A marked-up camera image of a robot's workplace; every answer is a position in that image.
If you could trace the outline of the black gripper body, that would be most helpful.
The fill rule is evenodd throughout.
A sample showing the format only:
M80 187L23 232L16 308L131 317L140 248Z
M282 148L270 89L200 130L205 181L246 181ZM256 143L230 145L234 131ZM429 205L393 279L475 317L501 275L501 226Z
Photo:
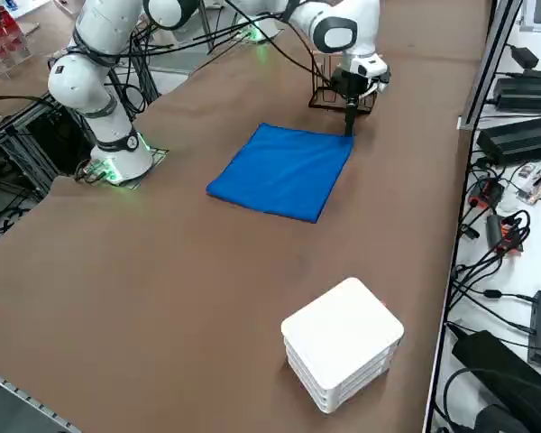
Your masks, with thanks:
M353 74L340 67L337 67L332 74L332 90L346 101L359 99L370 86L366 77Z

